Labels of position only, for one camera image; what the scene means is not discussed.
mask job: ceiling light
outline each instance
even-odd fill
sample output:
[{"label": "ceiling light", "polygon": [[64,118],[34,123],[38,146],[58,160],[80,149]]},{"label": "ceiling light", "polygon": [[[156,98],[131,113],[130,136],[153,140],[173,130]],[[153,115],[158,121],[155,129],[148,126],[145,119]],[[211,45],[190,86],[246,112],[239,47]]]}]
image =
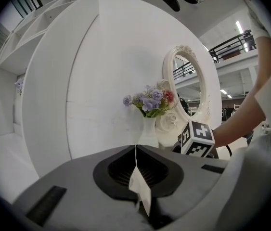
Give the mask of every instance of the ceiling light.
[{"label": "ceiling light", "polygon": [[240,34],[242,34],[242,33],[243,33],[243,30],[242,30],[242,27],[241,27],[239,21],[236,21],[236,25],[237,25],[237,27],[238,27],[238,29],[239,29]]},{"label": "ceiling light", "polygon": [[246,52],[248,52],[249,51],[249,49],[247,48],[247,44],[245,43],[245,44],[243,44],[243,47],[245,48],[245,51]]}]

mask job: cube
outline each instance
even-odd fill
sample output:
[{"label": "cube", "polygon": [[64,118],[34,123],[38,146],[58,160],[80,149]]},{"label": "cube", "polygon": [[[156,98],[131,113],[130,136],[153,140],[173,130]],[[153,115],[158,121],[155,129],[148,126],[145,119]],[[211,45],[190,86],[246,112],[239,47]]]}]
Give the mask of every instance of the cube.
[{"label": "cube", "polygon": [[214,145],[211,127],[189,119],[181,133],[181,154],[206,157]]}]

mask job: vase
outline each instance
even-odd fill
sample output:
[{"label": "vase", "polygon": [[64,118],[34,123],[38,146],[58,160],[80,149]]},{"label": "vase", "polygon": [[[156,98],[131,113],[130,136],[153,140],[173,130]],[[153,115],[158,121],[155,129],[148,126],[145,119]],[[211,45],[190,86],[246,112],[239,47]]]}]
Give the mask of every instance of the vase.
[{"label": "vase", "polygon": [[155,134],[155,117],[154,118],[143,118],[144,127],[140,136],[138,144],[150,145],[159,148],[158,138]]}]

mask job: shirt sleeve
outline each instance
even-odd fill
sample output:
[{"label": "shirt sleeve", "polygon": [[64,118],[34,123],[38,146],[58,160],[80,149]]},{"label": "shirt sleeve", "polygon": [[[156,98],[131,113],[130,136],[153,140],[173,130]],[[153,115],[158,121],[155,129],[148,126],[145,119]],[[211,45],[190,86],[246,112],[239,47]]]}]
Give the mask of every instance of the shirt sleeve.
[{"label": "shirt sleeve", "polygon": [[258,20],[255,13],[249,10],[248,16],[251,22],[251,32],[252,32],[253,38],[254,39],[257,39],[259,37],[270,38],[269,33],[267,32],[263,24]]}]

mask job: white ornate mirror frame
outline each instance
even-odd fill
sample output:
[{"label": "white ornate mirror frame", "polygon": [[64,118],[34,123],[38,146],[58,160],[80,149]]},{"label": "white ornate mirror frame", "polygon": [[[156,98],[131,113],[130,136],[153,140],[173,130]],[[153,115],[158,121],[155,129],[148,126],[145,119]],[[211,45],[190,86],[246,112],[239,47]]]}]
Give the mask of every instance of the white ornate mirror frame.
[{"label": "white ornate mirror frame", "polygon": [[158,117],[156,121],[156,133],[161,148],[163,147],[164,149],[171,148],[177,142],[177,137],[181,134],[182,127],[191,118],[183,109],[176,91],[173,76],[173,61],[176,55],[186,58],[195,68],[199,78],[201,89],[200,104],[192,119],[207,123],[213,129],[221,124],[219,78],[212,58],[211,61],[207,61],[205,56],[205,59],[202,60],[200,65],[195,53],[190,47],[183,45],[174,47],[165,56],[163,62],[163,80],[161,82],[174,93],[175,103],[178,104],[172,110],[167,111],[164,116]]}]

